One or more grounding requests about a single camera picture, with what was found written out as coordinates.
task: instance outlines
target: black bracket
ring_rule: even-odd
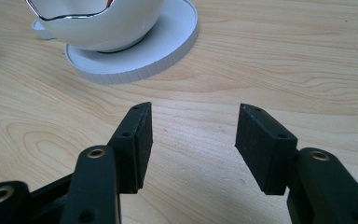
[[[265,194],[290,189],[292,222],[358,223],[358,183],[333,154],[296,144],[265,110],[241,105],[235,146]]]
[[[0,224],[121,223],[120,193],[144,185],[153,145],[150,103],[133,106],[106,146],[83,150],[75,171],[29,192],[25,183],[0,183]]]

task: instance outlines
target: table surface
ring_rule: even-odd
[[[23,0],[0,0],[0,182],[38,189],[73,172],[127,113],[153,104],[145,187],[124,223],[290,223],[234,147],[240,103],[266,109],[298,148],[335,154],[358,181],[358,0],[194,0],[200,36],[146,80],[100,85],[58,40],[39,39]]]

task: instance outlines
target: white saucer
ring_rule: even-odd
[[[161,15],[144,39],[129,49],[101,53],[66,45],[69,63],[85,79],[121,84],[151,77],[181,60],[199,35],[198,13],[187,0],[164,0]]]

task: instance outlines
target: white cup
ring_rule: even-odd
[[[80,49],[114,52],[140,41],[163,0],[26,0],[55,37]]]

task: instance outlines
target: wood grain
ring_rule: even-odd
[[[259,191],[234,147],[240,103],[265,108],[332,152],[358,181],[358,0],[194,0],[200,37],[149,79],[81,78],[64,44],[43,41],[23,0],[0,0],[0,182],[31,190],[73,172],[127,110],[153,103],[145,187],[124,223],[289,223],[286,197]]]

